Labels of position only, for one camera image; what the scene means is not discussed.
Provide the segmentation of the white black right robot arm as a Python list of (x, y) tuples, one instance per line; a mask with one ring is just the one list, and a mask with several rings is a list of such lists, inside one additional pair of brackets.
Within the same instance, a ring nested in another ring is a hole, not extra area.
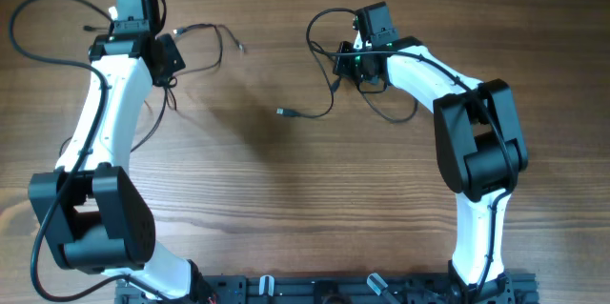
[(354, 42), (334, 72), (357, 85), (380, 81), (412, 95), (434, 117), (437, 166), (457, 201), (451, 266), (469, 293), (504, 271), (503, 219), (528, 154), (509, 85), (461, 74), (413, 36), (400, 37), (384, 2), (355, 10)]

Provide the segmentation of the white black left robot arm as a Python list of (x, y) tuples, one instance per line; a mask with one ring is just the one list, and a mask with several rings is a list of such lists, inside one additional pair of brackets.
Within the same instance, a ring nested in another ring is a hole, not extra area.
[(52, 172), (34, 175), (29, 199), (40, 223), (30, 262), (34, 289), (47, 244), (57, 266), (122, 280), (149, 300), (206, 303), (214, 293), (196, 265), (156, 239), (154, 218), (132, 183), (129, 163), (138, 116), (152, 87), (168, 90), (185, 63), (162, 33), (165, 0), (116, 0), (109, 30), (94, 39), (84, 69), (91, 82), (70, 144)]

